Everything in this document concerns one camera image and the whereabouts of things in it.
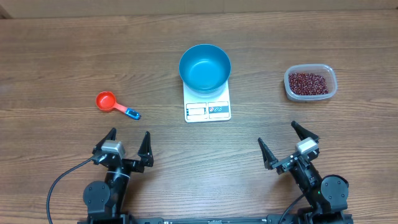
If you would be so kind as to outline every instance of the wooden table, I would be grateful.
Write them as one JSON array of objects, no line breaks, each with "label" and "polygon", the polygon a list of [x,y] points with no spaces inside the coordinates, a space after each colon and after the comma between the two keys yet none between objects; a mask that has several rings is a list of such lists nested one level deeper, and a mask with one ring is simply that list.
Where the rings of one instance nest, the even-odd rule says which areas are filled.
[{"label": "wooden table", "polygon": [[[200,43],[231,58],[231,121],[184,121],[178,61]],[[330,101],[286,98],[284,72],[303,63],[335,69]],[[98,110],[105,90],[142,119]],[[290,174],[265,170],[256,139],[289,155],[299,141],[293,119],[321,136],[321,175],[350,182],[356,223],[398,222],[398,11],[2,20],[0,223],[46,223],[52,182],[112,127],[128,158],[145,131],[152,136],[154,167],[133,174],[126,195],[135,216],[282,213],[300,191]],[[83,189],[105,172],[90,164],[62,179],[54,223],[84,219]]]}]

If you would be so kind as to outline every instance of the blue digital display handle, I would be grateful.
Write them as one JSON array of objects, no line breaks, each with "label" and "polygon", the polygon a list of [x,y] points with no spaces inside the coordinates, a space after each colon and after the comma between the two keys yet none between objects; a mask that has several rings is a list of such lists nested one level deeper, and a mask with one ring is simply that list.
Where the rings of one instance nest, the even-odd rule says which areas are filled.
[{"label": "blue digital display handle", "polygon": [[131,108],[127,108],[125,114],[135,120],[139,120],[141,118],[141,115]]}]

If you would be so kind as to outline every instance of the kitchen scale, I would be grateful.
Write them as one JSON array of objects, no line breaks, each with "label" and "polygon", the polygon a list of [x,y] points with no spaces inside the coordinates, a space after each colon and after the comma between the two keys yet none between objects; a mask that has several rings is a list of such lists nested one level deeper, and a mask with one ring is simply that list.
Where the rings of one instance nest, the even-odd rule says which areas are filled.
[{"label": "kitchen scale", "polygon": [[183,82],[184,114],[188,123],[231,119],[228,82],[213,93],[197,93]]}]

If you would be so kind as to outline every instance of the plastic container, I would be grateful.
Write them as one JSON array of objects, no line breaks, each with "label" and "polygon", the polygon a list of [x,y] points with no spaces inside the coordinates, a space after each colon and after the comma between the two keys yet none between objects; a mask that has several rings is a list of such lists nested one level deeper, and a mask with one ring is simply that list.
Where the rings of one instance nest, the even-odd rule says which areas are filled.
[{"label": "plastic container", "polygon": [[[328,94],[324,95],[297,95],[292,92],[289,85],[289,74],[291,73],[314,73],[316,75],[321,75],[325,77],[326,85],[328,87]],[[285,90],[287,98],[296,101],[296,102],[306,102],[306,101],[316,101],[316,100],[325,100],[331,98],[337,91],[337,79],[335,72],[331,67],[324,64],[305,64],[305,65],[294,65],[291,66],[285,72]]]}]

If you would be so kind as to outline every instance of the black cable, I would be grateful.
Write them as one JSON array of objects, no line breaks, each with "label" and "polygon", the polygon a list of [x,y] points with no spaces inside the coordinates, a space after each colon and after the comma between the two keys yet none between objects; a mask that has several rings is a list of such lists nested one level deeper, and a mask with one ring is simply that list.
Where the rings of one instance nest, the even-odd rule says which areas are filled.
[{"label": "black cable", "polygon": [[285,212],[282,214],[282,216],[280,217],[280,220],[278,222],[278,224],[282,223],[282,220],[284,219],[284,217],[286,216],[286,214],[289,212],[290,209],[293,208],[293,206],[299,202],[299,200],[301,200],[301,198],[304,198],[305,194],[302,194],[301,196],[299,196],[296,200],[294,200],[294,202],[292,202],[285,210]]},{"label": "black cable", "polygon": [[86,163],[88,163],[88,162],[91,161],[92,159],[93,159],[93,158],[91,157],[91,158],[87,159],[86,161],[82,162],[81,164],[75,166],[74,168],[72,168],[72,169],[70,169],[70,170],[64,172],[64,173],[61,174],[61,176],[59,176],[59,177],[54,181],[54,183],[51,185],[49,194],[47,195],[47,203],[45,204],[45,207],[46,207],[46,209],[47,209],[47,219],[49,220],[49,223],[50,223],[50,224],[53,224],[53,223],[52,223],[52,220],[51,220],[51,215],[50,215],[50,197],[51,197],[52,190],[53,190],[54,187],[55,187],[55,184],[57,184],[58,181],[59,181],[62,177],[65,177],[67,174],[69,174],[70,172],[74,171],[75,169],[77,169],[77,168],[79,168],[79,167],[85,165]]}]

